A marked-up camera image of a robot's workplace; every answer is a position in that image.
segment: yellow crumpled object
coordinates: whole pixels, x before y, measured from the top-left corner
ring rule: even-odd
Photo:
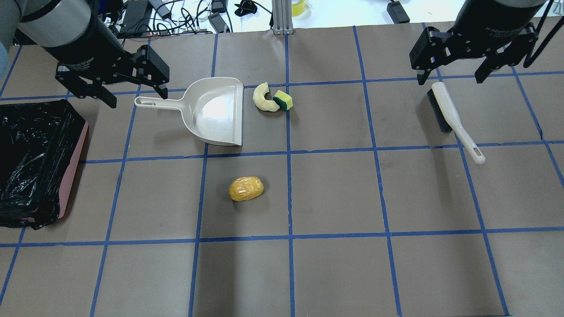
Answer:
[[[245,201],[256,198],[265,190],[261,179],[255,176],[240,177],[229,186],[229,197],[234,201]]]

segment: black trash bag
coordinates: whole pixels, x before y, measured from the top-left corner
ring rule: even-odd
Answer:
[[[0,105],[0,226],[57,220],[59,187],[85,120],[66,100]]]

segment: yellow sponge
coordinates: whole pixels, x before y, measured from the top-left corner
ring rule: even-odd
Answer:
[[[294,106],[292,97],[281,90],[277,91],[272,99],[284,111],[288,111]]]

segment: dustpan handle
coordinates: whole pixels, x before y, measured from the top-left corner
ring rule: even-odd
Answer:
[[[135,105],[142,108],[157,108],[168,110],[182,110],[184,106],[180,100],[152,97],[137,97],[135,98]]]

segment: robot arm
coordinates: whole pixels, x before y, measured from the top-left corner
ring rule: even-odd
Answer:
[[[466,0],[450,30],[425,28],[409,53],[419,85],[433,69],[457,59],[486,57],[474,74],[478,83],[504,65],[519,64],[538,40],[530,21],[546,1]]]
[[[0,3],[0,64],[7,64],[3,59],[7,61],[18,27],[59,61],[55,78],[78,98],[98,98],[115,108],[116,97],[103,85],[124,81],[151,86],[160,97],[168,97],[168,65],[147,45],[134,54],[125,51],[84,0]]]

